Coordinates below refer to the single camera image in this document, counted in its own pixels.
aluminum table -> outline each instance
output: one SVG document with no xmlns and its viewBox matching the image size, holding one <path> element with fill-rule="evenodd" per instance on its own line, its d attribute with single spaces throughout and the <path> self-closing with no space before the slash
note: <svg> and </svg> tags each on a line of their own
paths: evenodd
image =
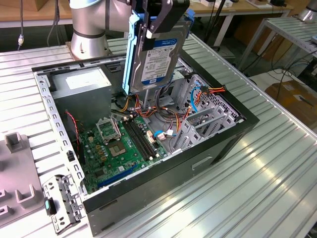
<svg viewBox="0 0 317 238">
<path fill-rule="evenodd" d="M 307 53 L 316 52 L 312 54 L 312 56 L 317 57 L 317 44 L 311 41 L 312 36 L 317 35 L 317 22 L 307 24 L 295 17 L 267 18 L 262 21 L 247 48 L 245 49 L 238 69 L 241 70 L 255 43 L 266 27 L 271 29 L 272 32 L 268 38 L 269 40 L 267 40 L 260 49 L 258 53 L 259 55 L 269 45 L 270 41 L 273 39 L 273 36 L 275 34 L 279 34 L 298 46 L 298 49 L 303 49 Z"/>
<path fill-rule="evenodd" d="M 109 41 L 115 54 L 126 44 Z M 195 35 L 184 49 L 260 122 L 224 160 L 97 237 L 304 237 L 317 220 L 317 136 Z M 0 54 L 0 134 L 28 135 L 41 183 L 67 169 L 31 67 L 70 60 L 66 46 Z M 59 237 L 92 237 L 87 220 Z M 0 237 L 56 235 L 43 209 Z"/>
</svg>

blue cable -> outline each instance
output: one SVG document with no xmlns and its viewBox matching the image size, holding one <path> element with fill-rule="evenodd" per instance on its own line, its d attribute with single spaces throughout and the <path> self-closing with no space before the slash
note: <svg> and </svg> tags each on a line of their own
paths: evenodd
<svg viewBox="0 0 317 238">
<path fill-rule="evenodd" d="M 163 133 L 162 130 L 158 130 L 157 132 L 154 133 L 154 137 L 157 137 L 158 134 Z"/>
<path fill-rule="evenodd" d="M 193 90 L 192 90 L 192 92 L 191 92 L 191 94 L 190 94 L 190 103 L 191 103 L 191 105 L 192 105 L 192 107 L 193 107 L 193 109 L 194 109 L 195 112 L 197 112 L 197 108 L 196 108 L 195 103 L 194 103 L 194 91 L 195 91 L 196 89 L 200 89 L 200 87 L 195 87 L 195 88 L 193 88 Z"/>
</svg>

hard drive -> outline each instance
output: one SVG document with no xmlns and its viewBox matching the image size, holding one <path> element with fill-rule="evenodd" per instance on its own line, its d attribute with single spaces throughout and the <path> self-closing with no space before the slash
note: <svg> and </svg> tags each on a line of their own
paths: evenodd
<svg viewBox="0 0 317 238">
<path fill-rule="evenodd" d="M 178 21 L 171 31 L 157 34 L 153 49 L 148 51 L 142 51 L 142 46 L 136 43 L 141 40 L 134 39 L 134 32 L 131 33 L 130 28 L 128 51 L 133 55 L 129 69 L 129 54 L 127 54 L 123 80 L 123 89 L 127 94 L 163 86 L 170 82 L 191 24 L 190 20 Z"/>
</svg>

cardboard box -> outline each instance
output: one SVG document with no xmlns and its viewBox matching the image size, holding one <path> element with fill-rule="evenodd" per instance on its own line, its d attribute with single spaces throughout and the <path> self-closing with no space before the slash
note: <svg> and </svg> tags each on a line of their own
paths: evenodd
<svg viewBox="0 0 317 238">
<path fill-rule="evenodd" d="M 279 83 L 274 83 L 265 92 L 276 99 Z M 283 82 L 278 103 L 297 117 L 310 129 L 317 127 L 317 93 L 295 80 Z"/>
<path fill-rule="evenodd" d="M 39 11 L 48 0 L 23 0 L 23 10 Z M 20 8 L 20 0 L 0 0 L 0 5 Z"/>
</svg>

chip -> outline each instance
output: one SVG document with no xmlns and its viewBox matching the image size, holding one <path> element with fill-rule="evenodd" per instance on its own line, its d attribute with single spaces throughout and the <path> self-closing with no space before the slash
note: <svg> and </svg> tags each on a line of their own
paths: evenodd
<svg viewBox="0 0 317 238">
<path fill-rule="evenodd" d="M 116 141 L 108 145 L 108 148 L 113 157 L 121 155 L 126 152 L 124 144 L 121 141 Z"/>
<path fill-rule="evenodd" d="M 104 175 L 104 174 L 105 174 L 105 173 L 104 173 L 103 170 L 98 170 L 98 171 L 95 172 L 96 177 L 100 177 L 100 176 L 102 176 L 102 175 Z"/>
</svg>

